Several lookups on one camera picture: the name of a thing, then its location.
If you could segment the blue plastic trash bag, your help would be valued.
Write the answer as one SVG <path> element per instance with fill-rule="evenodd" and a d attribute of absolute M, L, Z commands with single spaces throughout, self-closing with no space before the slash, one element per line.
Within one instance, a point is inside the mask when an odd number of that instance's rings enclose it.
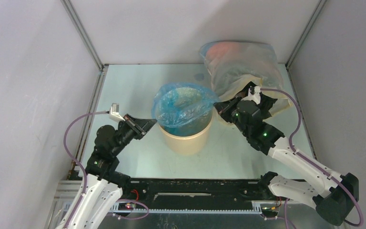
<path fill-rule="evenodd" d="M 153 99 L 152 118 L 161 126 L 180 128 L 212 113 L 220 98 L 210 88 L 195 83 L 167 83 Z"/>

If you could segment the cream plastic trash bin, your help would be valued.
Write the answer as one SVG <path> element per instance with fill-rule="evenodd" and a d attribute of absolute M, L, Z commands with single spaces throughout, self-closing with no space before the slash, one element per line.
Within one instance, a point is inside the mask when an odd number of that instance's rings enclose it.
<path fill-rule="evenodd" d="M 214 111 L 205 120 L 198 120 L 180 128 L 160 126 L 167 146 L 180 155 L 199 153 L 205 146 L 213 120 Z"/>

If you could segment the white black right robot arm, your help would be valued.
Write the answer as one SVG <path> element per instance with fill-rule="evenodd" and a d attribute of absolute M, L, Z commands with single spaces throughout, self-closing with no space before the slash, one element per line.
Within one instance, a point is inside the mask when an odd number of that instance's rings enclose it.
<path fill-rule="evenodd" d="M 258 193 L 263 199 L 280 196 L 316 210 L 326 222 L 340 226 L 359 199 L 359 180 L 352 173 L 342 175 L 295 148 L 283 132 L 262 119 L 254 101 L 239 97 L 214 103 L 219 116 L 234 124 L 252 148 L 280 161 L 297 172 L 303 182 L 275 172 L 262 176 Z"/>

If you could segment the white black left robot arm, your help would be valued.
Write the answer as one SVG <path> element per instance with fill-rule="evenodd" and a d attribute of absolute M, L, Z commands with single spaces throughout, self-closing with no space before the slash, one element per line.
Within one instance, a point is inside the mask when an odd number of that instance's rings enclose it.
<path fill-rule="evenodd" d="M 130 176 L 117 172 L 118 154 L 134 139 L 142 139 L 157 123 L 155 119 L 135 118 L 129 114 L 111 115 L 117 127 L 98 128 L 94 148 L 82 171 L 82 183 L 59 229 L 96 229 L 119 199 L 130 196 Z"/>

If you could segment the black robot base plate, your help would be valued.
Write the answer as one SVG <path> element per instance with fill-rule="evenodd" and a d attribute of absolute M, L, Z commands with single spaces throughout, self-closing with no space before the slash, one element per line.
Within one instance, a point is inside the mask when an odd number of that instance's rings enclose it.
<path fill-rule="evenodd" d="M 133 178 L 123 199 L 137 200 L 148 208 L 252 209 L 257 201 L 281 203 L 256 179 Z"/>

